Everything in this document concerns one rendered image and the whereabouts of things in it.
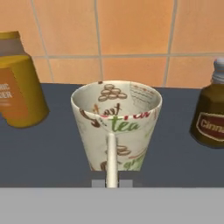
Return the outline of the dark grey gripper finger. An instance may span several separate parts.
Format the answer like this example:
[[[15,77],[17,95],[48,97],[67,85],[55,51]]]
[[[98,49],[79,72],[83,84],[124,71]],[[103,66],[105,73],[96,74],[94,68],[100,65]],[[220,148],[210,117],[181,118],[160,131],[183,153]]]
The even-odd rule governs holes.
[[[134,171],[120,171],[118,175],[119,187],[129,188],[134,186],[136,173]]]

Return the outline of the white printed tea mug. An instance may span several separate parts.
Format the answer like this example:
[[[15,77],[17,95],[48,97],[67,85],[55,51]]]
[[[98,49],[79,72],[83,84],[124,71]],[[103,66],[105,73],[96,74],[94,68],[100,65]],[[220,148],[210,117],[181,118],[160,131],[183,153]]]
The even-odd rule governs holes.
[[[141,170],[163,99],[154,88],[126,80],[79,87],[71,106],[90,169],[107,170],[109,141],[116,146],[117,170]]]

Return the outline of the brown cinnamon spice bottle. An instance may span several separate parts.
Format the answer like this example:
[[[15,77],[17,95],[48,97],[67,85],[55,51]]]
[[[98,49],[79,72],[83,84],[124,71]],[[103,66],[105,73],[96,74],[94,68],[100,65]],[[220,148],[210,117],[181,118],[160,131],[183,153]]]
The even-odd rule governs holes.
[[[214,61],[211,83],[200,91],[190,133],[200,144],[224,149],[224,58]]]

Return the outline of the yellow jar with orange label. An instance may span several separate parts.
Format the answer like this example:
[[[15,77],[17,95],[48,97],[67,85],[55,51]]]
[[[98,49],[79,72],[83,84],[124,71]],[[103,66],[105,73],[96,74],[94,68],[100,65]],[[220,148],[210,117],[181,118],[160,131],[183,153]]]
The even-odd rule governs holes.
[[[32,57],[18,31],[0,31],[0,114],[15,128],[36,125],[49,114]]]

